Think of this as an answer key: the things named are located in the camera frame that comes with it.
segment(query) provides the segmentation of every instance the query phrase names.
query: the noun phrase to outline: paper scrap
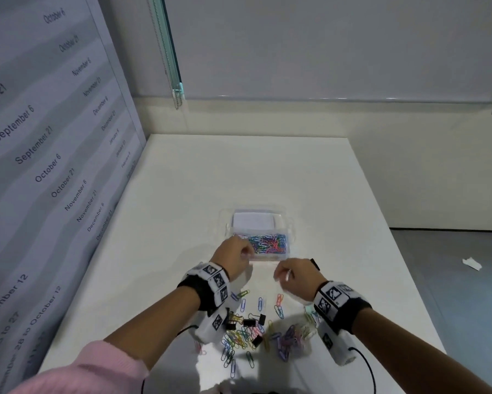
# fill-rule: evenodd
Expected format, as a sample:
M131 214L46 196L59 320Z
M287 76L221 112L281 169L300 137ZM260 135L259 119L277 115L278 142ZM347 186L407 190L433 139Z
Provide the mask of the paper scrap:
M476 271L479 271L481 269L481 264L474 260L472 257L469 257L467 259L463 259L463 264L468 265L469 267L474 268Z

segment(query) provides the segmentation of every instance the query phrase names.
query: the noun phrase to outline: plastic container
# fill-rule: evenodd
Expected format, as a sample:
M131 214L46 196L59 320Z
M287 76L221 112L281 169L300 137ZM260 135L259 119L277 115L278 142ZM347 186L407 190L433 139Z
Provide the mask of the plastic container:
M284 260L290 255L286 217L281 211L239 208L234 210L228 236L248 239L255 249L252 260Z

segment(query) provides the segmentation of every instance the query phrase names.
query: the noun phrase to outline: floor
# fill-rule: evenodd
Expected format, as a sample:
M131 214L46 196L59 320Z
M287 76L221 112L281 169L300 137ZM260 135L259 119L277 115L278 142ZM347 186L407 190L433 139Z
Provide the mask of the floor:
M392 234L448 355L492 385L492 232Z

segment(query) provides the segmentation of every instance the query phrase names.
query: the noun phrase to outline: pink sweater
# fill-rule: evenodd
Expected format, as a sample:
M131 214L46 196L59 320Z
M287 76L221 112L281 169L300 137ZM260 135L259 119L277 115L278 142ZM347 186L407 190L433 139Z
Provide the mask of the pink sweater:
M140 393L146 365L105 341L86 345L76 360L26 380L10 394Z

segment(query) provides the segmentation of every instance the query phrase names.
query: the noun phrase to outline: tabletop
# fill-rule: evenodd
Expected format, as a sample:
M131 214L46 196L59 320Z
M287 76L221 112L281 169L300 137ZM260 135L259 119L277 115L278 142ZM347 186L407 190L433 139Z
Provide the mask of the tabletop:
M292 256L313 257L327 278L354 287L376 311L444 351L347 139L155 134L40 370L71 363L85 344L168 294L224 239L222 216L253 205L286 212ZM378 391L401 393L355 342L372 366ZM323 380L305 384L304 391L371 392L361 359L339 367L328 357L321 348L314 352L320 378L313 368L270 375L270 365L258 376L304 374L305 381ZM179 337L151 371L145 391L178 388L180 381L184 392L208 389L220 375L203 359L189 335Z

